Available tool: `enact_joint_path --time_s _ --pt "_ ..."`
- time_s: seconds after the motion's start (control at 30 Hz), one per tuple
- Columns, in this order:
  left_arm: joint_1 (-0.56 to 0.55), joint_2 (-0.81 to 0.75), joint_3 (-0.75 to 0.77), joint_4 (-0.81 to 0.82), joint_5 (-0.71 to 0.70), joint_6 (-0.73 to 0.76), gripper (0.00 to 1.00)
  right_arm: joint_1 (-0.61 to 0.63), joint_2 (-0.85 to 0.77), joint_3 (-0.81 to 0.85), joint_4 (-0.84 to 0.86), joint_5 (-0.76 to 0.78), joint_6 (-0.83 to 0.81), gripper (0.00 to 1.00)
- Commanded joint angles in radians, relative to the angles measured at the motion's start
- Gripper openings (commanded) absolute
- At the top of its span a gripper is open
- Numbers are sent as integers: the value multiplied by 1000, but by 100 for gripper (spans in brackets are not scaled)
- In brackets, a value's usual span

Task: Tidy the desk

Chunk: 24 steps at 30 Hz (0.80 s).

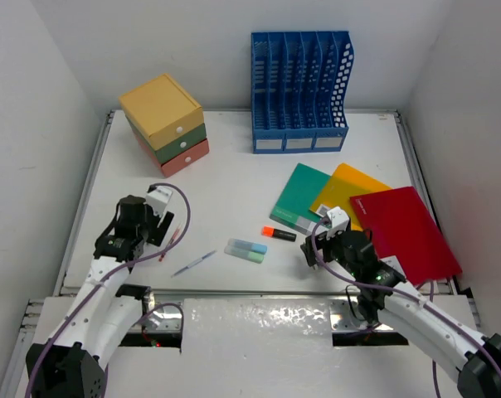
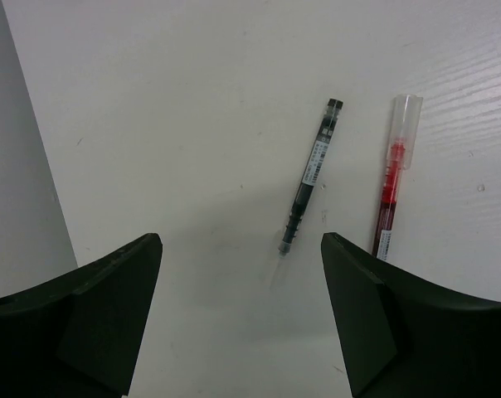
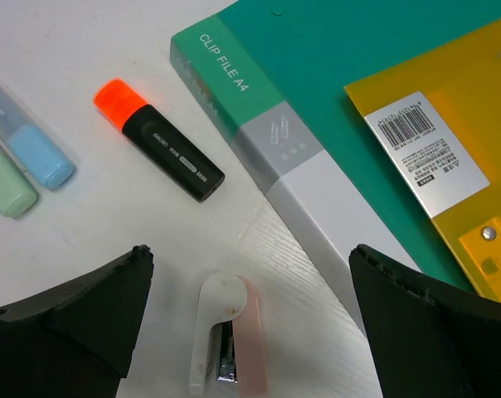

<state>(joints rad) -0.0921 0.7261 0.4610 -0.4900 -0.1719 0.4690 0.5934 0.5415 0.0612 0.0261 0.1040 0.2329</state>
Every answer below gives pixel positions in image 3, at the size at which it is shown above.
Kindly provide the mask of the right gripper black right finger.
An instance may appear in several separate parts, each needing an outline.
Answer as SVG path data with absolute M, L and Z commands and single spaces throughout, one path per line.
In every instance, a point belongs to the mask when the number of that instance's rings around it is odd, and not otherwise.
M 501 397 L 501 303 L 358 245 L 353 285 L 385 397 Z

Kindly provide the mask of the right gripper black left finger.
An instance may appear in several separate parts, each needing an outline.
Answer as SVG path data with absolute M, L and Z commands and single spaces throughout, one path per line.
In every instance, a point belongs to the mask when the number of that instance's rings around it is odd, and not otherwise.
M 153 277 L 146 245 L 0 307 L 0 397 L 114 397 Z

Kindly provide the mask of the yellow translucent folder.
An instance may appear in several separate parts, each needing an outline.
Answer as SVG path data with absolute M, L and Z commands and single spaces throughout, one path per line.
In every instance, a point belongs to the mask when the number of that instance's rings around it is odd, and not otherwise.
M 346 92 L 476 292 L 501 303 L 501 18 Z

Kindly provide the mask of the green pastel highlighter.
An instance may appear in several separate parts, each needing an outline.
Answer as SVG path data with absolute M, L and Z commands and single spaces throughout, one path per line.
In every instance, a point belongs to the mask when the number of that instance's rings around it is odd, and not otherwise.
M 0 214 L 17 219 L 36 201 L 36 190 L 0 144 Z

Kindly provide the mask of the blue pastel highlighter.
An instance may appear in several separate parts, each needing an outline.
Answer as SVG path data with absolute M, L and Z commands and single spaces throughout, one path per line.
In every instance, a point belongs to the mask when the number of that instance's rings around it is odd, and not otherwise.
M 61 187 L 75 171 L 74 163 L 48 135 L 46 125 L 1 81 L 0 141 L 48 190 Z

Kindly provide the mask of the orange black highlighter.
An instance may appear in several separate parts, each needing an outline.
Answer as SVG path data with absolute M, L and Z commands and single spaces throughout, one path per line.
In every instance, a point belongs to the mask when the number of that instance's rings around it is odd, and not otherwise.
M 223 183 L 224 172 L 123 80 L 106 83 L 93 102 L 107 120 L 196 201 L 205 201 Z

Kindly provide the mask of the green clip file folder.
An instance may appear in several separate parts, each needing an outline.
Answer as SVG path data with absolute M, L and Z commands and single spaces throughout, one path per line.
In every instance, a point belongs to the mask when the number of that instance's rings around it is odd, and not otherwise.
M 472 285 L 345 92 L 501 18 L 501 1 L 238 1 L 176 33 L 173 68 L 353 321 L 359 244 Z

